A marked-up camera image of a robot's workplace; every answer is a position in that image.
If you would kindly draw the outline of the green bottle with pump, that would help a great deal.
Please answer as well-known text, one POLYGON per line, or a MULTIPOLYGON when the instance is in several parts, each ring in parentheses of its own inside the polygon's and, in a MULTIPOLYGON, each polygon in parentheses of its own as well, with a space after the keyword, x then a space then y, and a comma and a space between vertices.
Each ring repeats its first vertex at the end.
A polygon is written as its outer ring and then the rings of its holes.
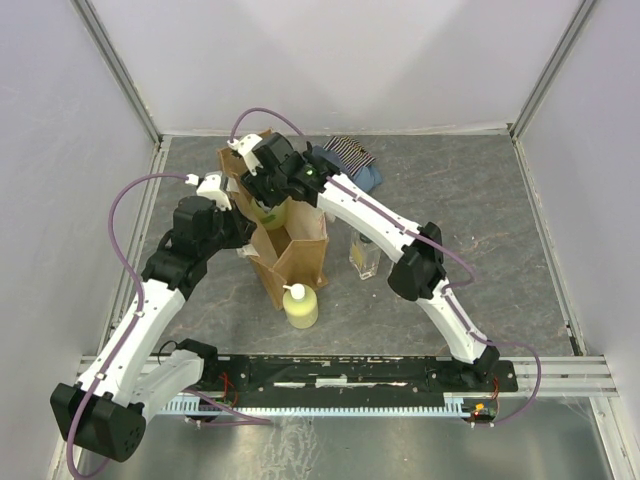
POLYGON ((287 221, 288 203, 286 201, 275 207, 266 207, 255 198, 252 198, 250 207, 256 218, 267 231, 279 229, 283 227, 287 221))

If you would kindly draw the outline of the brown canvas bag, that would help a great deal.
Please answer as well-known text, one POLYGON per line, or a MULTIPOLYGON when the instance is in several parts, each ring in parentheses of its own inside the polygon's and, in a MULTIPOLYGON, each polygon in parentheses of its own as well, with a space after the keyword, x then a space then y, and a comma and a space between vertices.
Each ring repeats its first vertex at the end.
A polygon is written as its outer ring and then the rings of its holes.
POLYGON ((222 171, 237 182, 239 192, 232 193, 232 199, 240 212, 257 225, 244 255, 261 279, 274 308, 283 308, 284 285, 301 283, 314 290, 327 285, 323 266, 329 239, 324 213, 288 198, 285 225, 267 231, 250 207, 253 197, 241 184, 240 177, 247 172, 243 159, 228 146, 218 151, 218 157, 222 171))

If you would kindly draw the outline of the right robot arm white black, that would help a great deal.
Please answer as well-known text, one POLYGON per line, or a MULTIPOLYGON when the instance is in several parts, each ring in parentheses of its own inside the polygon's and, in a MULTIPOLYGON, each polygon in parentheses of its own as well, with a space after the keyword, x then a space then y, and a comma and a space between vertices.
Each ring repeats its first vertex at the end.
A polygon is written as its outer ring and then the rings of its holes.
POLYGON ((307 203, 353 227, 392 261, 389 287, 418 305, 445 339, 452 364, 440 379, 478 391, 493 381, 499 351, 473 324, 454 294, 440 228, 419 225, 394 213, 361 190, 319 148, 297 151, 277 133, 249 134, 228 143, 245 164, 241 185, 273 208, 287 199, 307 203))

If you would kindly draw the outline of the clear bottle yellow label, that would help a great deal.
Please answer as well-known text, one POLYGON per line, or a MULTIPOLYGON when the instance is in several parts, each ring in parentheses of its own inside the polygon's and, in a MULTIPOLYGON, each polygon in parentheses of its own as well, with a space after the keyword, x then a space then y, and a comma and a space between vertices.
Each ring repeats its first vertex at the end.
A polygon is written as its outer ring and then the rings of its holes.
POLYGON ((380 257, 381 249, 376 243, 361 232, 352 231, 349 261, 361 280, 367 280, 377 274, 380 257))

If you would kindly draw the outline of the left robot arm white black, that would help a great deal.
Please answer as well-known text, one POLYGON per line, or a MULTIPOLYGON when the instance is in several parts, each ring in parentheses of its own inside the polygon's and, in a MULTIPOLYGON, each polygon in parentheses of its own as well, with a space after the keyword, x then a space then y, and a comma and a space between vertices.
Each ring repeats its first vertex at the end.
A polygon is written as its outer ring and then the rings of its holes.
POLYGON ((58 384, 50 405, 63 439, 117 462, 128 460, 147 424, 184 389, 215 387, 216 347, 186 339, 158 369, 142 368, 161 333, 207 273, 221 250, 249 244, 257 225, 237 207, 219 207, 201 196, 180 200, 173 227, 147 260, 137 297, 113 337, 73 385, 58 384))

